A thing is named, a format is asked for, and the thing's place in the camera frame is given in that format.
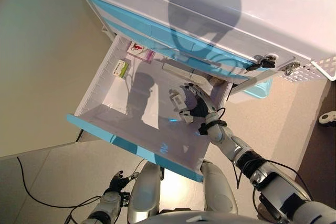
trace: blue drawer trim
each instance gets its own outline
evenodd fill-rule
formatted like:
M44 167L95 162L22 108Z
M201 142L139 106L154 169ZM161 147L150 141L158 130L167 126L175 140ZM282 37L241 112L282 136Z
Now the blue drawer trim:
M105 140L106 142L111 141L112 137L114 136L112 133L105 131L103 129L101 129L100 127L97 127L91 123L88 123L74 115L71 114L67 114L67 120L68 122L76 125L77 127L90 132L92 135L95 135L103 140Z
M175 29L153 22L128 10L119 8L101 0L91 1L121 22L147 36L169 45L171 48L177 48L180 51L195 55L201 59L239 68L247 68L253 64L252 62L235 56L230 52L185 35Z
M190 178L194 181L197 181L197 182L202 182L203 180L203 175L202 174L198 174L198 173L195 173L193 172L192 170L189 170L177 163L174 163L164 157L161 157L161 156L158 156L155 154L155 160L158 164L160 164L160 166L164 167L164 168L167 168L169 170L172 170L172 171L178 171L177 173L183 175L184 177L187 177L187 178Z
M100 127L97 127L91 123L88 123L81 118L74 116L72 114L67 114L67 120L68 122L76 125L77 127L91 133L92 135L95 135L109 143L112 143L126 151L129 151L133 154L137 154L140 157L143 157L147 159L148 161L152 162L153 164L158 164L162 167L165 167L175 173L178 173L184 177L190 178L192 180L195 180L197 182L201 182L203 179L203 175L198 174L188 168L185 168L179 164L176 164L164 157L161 157L149 150L146 150L136 144L133 144L121 137L118 137L108 131L105 131L101 129Z
M196 68L202 71L206 71L206 72L211 72L211 73L215 73L215 74L221 74L223 76L227 76L227 77L231 77L231 78L235 78L235 79L242 79L242 80L248 80L247 77L245 76L241 76L235 73L231 73L225 69L216 67L214 65L205 63L203 61L197 60L195 58L189 58L189 57L185 57L183 55L180 55L178 52L172 50L171 48L168 48L164 45L161 45L153 40L150 40L144 36L141 36L131 30L128 30L106 18L104 18L104 20L111 26L113 26L114 28L116 28L117 30L121 31L122 33L124 33L125 35L127 35L128 37L136 40L138 43L156 51L159 52L163 55L166 55L176 61L179 61L183 64L189 65L192 68Z

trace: latch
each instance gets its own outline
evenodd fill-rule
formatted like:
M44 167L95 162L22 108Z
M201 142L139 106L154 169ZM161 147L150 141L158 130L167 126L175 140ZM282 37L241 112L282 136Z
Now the latch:
M258 63L255 63L246 68L246 71L254 71L258 68L275 68L276 59L277 59L276 55L273 54L266 55L265 57L261 57Z
M290 76L294 69L300 67L301 64L297 61L291 62L290 64L284 66L283 68L281 68L281 71L285 72L284 75L285 76Z

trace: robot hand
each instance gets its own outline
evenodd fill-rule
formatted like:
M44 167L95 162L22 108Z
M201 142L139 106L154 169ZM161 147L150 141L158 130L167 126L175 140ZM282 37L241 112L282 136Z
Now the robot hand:
M180 117L183 118L186 123L192 123L194 117L205 118L205 123L201 124L198 131L201 135L209 135L213 144L218 144L223 136L219 127L227 126L226 122L219 119L215 104L209 95L199 86L189 83L185 88L194 94L197 105L191 110L182 110Z
M117 172L110 182L110 186L105 190L104 194L109 191L116 191L120 194L120 191L130 182L130 180L135 178L135 175L132 174L130 177L123 178L123 171Z
M110 182L109 188L105 190L100 202L95 209L81 224L111 224L118 219L120 209L123 206L123 198L129 193L122 193L121 190L133 179L136 179L139 172L124 178L123 171L117 172Z

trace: small package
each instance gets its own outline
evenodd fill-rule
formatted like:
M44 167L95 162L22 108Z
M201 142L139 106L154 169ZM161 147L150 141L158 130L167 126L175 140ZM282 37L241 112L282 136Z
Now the small package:
M131 42L131 45L128 47L127 52L129 54L131 54L132 56L145 61L147 63L151 63L153 58L154 58L154 54L155 52L150 50L149 48L140 45L136 42Z
M128 68L129 64L123 60L119 60L117 65L114 68L113 74L115 76L118 76L120 78L123 78L123 76L126 73L126 70Z

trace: black strap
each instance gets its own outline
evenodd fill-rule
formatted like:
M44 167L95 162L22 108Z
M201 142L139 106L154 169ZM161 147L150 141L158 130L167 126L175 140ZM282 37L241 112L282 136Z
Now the black strap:
M201 127L198 129L200 135L207 135L208 134L208 129L214 125L218 124L219 126L227 126L227 123L222 120L213 120L209 122L208 124L202 123Z
M104 211L96 211L89 215L88 219L99 220L103 224L111 224L110 216Z

